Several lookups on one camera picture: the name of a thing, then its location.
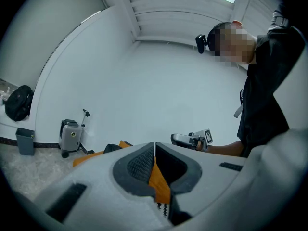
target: ceiling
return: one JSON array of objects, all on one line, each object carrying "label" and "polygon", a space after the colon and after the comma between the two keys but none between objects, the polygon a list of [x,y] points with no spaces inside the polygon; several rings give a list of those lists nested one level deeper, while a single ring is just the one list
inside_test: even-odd
[{"label": "ceiling", "polygon": [[279,0],[106,0],[119,4],[136,40],[162,40],[195,45],[220,22],[239,20],[253,35],[266,34]]}]

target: orange fabric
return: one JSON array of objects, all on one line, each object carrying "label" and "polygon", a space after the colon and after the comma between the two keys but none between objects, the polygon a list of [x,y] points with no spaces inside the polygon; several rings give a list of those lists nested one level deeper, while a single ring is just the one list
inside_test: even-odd
[{"label": "orange fabric", "polygon": [[[122,147],[122,148],[130,147],[130,145],[126,144],[123,141],[120,142],[119,146]],[[82,163],[83,161],[85,161],[85,160],[87,160],[91,157],[98,156],[98,155],[101,155],[103,153],[104,153],[104,151],[93,153],[93,154],[90,154],[90,155],[86,155],[86,156],[83,156],[81,158],[77,158],[73,162],[73,167],[75,167],[76,165]],[[155,158],[155,163],[154,163],[152,173],[151,173],[151,176],[150,176],[149,186],[151,186],[155,189],[155,202],[162,203],[162,204],[170,204],[171,191],[170,191],[170,188],[169,188],[167,182],[165,181],[162,173],[160,172],[160,170],[159,170],[159,168],[156,164],[156,158]]]}]

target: ear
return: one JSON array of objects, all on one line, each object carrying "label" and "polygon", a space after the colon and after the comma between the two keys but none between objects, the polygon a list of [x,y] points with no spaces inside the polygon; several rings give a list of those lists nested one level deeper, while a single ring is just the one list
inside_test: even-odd
[{"label": "ear", "polygon": [[238,28],[242,28],[242,23],[239,21],[232,21],[232,24],[236,25]]}]

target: black backpack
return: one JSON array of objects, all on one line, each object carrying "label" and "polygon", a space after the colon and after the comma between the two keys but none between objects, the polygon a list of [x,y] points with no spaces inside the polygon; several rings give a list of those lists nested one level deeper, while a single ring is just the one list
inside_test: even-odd
[{"label": "black backpack", "polygon": [[34,92],[29,86],[17,88],[5,102],[5,113],[13,121],[21,121],[30,114]]}]

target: trash can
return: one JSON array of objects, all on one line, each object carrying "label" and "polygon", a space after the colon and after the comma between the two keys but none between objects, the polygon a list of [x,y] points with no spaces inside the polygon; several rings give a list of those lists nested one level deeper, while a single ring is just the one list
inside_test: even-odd
[{"label": "trash can", "polygon": [[18,128],[16,131],[16,138],[17,138],[17,145],[19,149],[19,153],[21,155],[34,155],[34,146],[33,146],[33,139],[34,139],[34,131]]}]

